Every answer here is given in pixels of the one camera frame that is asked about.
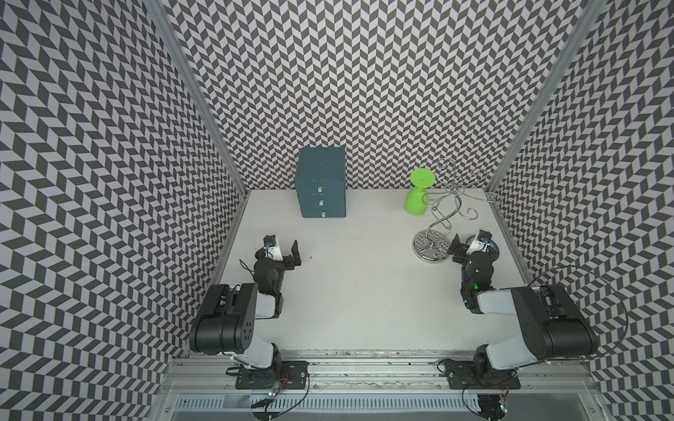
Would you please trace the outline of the dark teal drawer box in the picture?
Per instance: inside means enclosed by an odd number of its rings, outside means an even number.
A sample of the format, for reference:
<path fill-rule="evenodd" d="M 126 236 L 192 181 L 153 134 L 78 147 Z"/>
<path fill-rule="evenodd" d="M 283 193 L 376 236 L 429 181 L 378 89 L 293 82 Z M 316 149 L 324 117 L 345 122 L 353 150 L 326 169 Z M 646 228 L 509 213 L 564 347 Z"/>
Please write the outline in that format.
<path fill-rule="evenodd" d="M 298 156 L 295 189 L 305 219 L 346 217 L 346 149 L 303 147 Z"/>

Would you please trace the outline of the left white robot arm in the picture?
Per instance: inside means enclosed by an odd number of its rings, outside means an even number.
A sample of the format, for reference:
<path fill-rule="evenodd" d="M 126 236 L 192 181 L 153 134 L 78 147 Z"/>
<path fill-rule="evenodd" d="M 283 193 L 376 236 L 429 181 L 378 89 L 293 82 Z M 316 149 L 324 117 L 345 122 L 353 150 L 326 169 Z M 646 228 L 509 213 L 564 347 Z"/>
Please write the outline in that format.
<path fill-rule="evenodd" d="M 255 334 L 258 320 L 280 317 L 284 305 L 284 275 L 302 265 L 298 242 L 284 255 L 277 236 L 263 238 L 253 266 L 240 265 L 252 281 L 212 285 L 205 294 L 189 334 L 194 353 L 224 355 L 240 364 L 237 376 L 246 385 L 260 387 L 283 375 L 278 346 Z"/>

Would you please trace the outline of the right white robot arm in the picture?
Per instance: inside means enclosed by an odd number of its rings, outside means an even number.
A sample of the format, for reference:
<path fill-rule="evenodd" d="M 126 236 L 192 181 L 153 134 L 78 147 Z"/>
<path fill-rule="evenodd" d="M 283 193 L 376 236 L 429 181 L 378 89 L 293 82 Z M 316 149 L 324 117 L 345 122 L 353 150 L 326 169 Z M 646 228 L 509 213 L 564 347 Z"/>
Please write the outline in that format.
<path fill-rule="evenodd" d="M 558 284 L 496 289 L 491 285 L 500 252 L 491 233 L 479 231 L 463 242 L 458 235 L 448 255 L 461 265 L 460 294 L 465 308 L 478 315 L 514 316 L 520 332 L 502 342 L 482 345 L 466 368 L 479 386 L 501 384 L 517 370 L 551 359 L 595 354 L 599 340 L 567 290 Z"/>

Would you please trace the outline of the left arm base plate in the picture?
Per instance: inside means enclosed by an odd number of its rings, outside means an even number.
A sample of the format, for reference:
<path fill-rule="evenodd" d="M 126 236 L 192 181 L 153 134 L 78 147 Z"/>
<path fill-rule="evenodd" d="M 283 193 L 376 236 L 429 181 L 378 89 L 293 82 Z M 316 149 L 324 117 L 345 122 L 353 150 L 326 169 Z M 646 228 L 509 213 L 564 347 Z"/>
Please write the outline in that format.
<path fill-rule="evenodd" d="M 284 384 L 284 389 L 305 389 L 309 380 L 306 361 L 282 361 L 270 368 L 239 369 L 235 389 L 263 390 Z"/>

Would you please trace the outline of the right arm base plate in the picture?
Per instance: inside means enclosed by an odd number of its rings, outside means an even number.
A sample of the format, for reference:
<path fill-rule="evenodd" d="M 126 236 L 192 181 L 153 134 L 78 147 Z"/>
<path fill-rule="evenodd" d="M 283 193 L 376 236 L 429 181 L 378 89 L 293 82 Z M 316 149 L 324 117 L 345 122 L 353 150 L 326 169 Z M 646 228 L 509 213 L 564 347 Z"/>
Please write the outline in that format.
<path fill-rule="evenodd" d="M 441 360 L 436 367 L 447 379 L 449 388 L 460 389 L 521 389 L 516 370 L 496 370 L 488 363 Z"/>

